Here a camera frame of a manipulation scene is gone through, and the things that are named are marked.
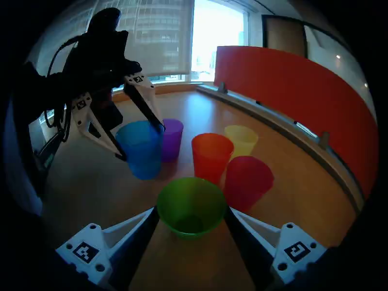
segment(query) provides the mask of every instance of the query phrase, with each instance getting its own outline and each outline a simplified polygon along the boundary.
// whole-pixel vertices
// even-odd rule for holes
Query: wooden floor
[[[191,139],[204,132],[222,134],[232,124],[258,133],[253,155],[275,176],[274,187],[247,214],[276,227],[294,222],[326,247],[341,242],[355,213],[340,186],[302,149],[254,118],[198,92],[158,95],[158,103],[164,118],[177,118],[185,128],[178,163],[164,164],[162,173],[150,181],[133,177],[125,162],[81,138],[72,124],[46,186],[43,218],[52,246],[88,223],[107,228],[153,207],[169,181],[194,175]],[[131,101],[118,103],[118,108],[123,125],[145,119]],[[224,222],[198,241],[179,240],[159,222],[130,289],[175,287],[253,290]]]

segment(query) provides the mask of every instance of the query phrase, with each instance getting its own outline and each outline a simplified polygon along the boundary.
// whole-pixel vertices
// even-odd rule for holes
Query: red cup
[[[233,143],[216,133],[203,133],[191,141],[194,173],[213,184],[218,184],[233,153]]]
[[[238,211],[247,211],[272,188],[273,183],[274,175],[265,163],[251,156],[236,157],[226,170],[226,202]]]

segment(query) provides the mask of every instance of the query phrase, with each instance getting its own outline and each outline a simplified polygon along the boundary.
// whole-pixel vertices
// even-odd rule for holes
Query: sky
[[[193,66],[197,56],[210,58],[217,46],[236,46],[244,31],[241,12],[208,0],[195,0]]]

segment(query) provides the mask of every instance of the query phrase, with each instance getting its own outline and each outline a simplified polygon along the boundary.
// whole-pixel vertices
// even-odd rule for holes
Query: green cup
[[[220,224],[226,201],[216,185],[200,178],[181,178],[163,188],[157,209],[161,220],[178,236],[197,238]]]

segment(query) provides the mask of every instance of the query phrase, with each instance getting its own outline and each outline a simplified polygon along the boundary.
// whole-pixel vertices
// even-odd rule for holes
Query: yellow cup
[[[253,130],[241,125],[225,127],[225,136],[234,145],[234,152],[230,159],[238,156],[249,156],[259,139]]]

